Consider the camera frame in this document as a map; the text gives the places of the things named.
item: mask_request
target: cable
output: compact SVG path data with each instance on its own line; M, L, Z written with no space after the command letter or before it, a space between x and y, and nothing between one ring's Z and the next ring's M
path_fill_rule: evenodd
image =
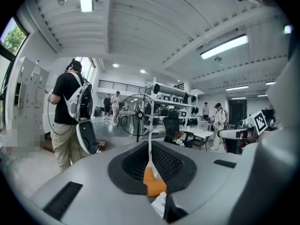
M49 117L49 103L50 103L50 102L48 101L48 121L49 121L49 125L50 125L50 127L51 127L51 130L52 130L55 134L62 136L62 135L64 135L65 133L67 133L67 132L69 132L69 131L71 130L72 125L73 125L73 122L74 122L74 120L75 120L76 112L77 112L78 101L79 101L79 96L78 96L78 99L77 99L76 108L75 108L75 113L74 113L74 116L73 116L73 119L72 119L72 123L71 123L71 125L70 125L70 129L69 129L68 131L62 133L62 134L58 134L57 132L55 132L54 129L52 128L52 126L51 126L50 117Z

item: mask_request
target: desk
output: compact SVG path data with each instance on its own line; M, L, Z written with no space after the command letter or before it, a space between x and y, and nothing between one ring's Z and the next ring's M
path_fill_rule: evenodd
M210 132L210 131L204 131L204 130L200 130L200 129L197 129L197 128L190 128L190 127L183 127L182 130L185 131L185 132L193 133L194 138L195 138L195 137L199 137L199 138L200 138L200 141L202 142L202 145L199 146L199 149L200 149L203 145L205 145L205 149L206 149L206 150L207 150L206 142L207 142L208 138L209 138L211 135L214 134L213 132Z

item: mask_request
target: man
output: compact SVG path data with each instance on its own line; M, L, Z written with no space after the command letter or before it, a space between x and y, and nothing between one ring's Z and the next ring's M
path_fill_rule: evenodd
M78 81L72 73L76 73L82 84L81 63L73 60L67 66L67 73L61 74L56 81L52 94L49 95L48 101L56 105L54 124L51 129L52 146L60 170L64 171L82 158L80 153L79 142L76 134L77 121L68 113L66 100L69 100L73 93L80 87Z
M118 113L119 113L119 102L120 102L119 95L120 95L120 92L117 91L116 95L113 96L111 99L112 113L113 113L112 123L114 125L117 125L117 117L118 117Z
M207 102L204 103L202 114L203 114L204 120L206 120L208 118L208 114L209 114L209 107L207 106Z
M224 123L226 121L225 112L223 111L221 104L217 103L215 105L215 108L217 109L217 113L214 121L215 139L213 145L210 147L210 150L219 149L220 137L218 136L218 131L224 129Z
M106 98L104 98L104 113L103 113L103 119L110 119L110 113L111 113L111 95L107 94Z

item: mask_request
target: ceiling beam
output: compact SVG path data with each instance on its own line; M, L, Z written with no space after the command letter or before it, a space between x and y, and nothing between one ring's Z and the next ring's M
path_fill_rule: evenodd
M183 58L188 53L192 52L199 46L214 40L215 38L227 33L237 27L243 26L247 23L253 22L260 18L266 18L268 16L277 15L278 10L272 7L259 7L252 9L250 11L241 13L232 19L229 19L222 24L208 30L203 33L201 36L196 38L194 41L187 44L180 51L174 54L169 60L167 60L164 64L160 65L161 68L166 69L172 66L175 62Z
M215 78L219 77L224 77L226 75L230 75L232 73L237 73L237 72L242 72L242 71L247 71L250 69L257 69L257 68L263 68L265 66L282 66L282 68L286 65L287 63L287 58L286 57L281 57L281 58L274 58L274 59L269 59L269 60L264 60L260 62L254 62L250 64L244 64L242 66L236 66L231 69L226 69L224 71L219 71L216 73L211 73L209 75L205 75L202 77L198 77L196 79L193 79L191 81L192 84L194 83L200 83L208 80L212 80Z
M103 24L104 24L104 49L105 53L109 54L109 24L110 24L110 10L112 0L104 0L103 2Z
M29 16L31 17L32 21L38 28L39 32L44 36L45 40L50 44L50 46L59 53L61 51L61 46L50 32L47 24L45 23L42 15L38 9L38 6L35 0L26 0L25 6Z

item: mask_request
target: ceiling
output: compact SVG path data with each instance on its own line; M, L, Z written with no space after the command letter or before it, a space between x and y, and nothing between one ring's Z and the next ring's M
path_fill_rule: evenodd
M81 12L80 0L27 0L26 8L61 56L103 59L107 71L147 71L146 80L180 79L208 94L248 85L228 97L264 94L287 62L285 16L275 7L238 0L93 0ZM203 60L200 53L238 35L248 43Z

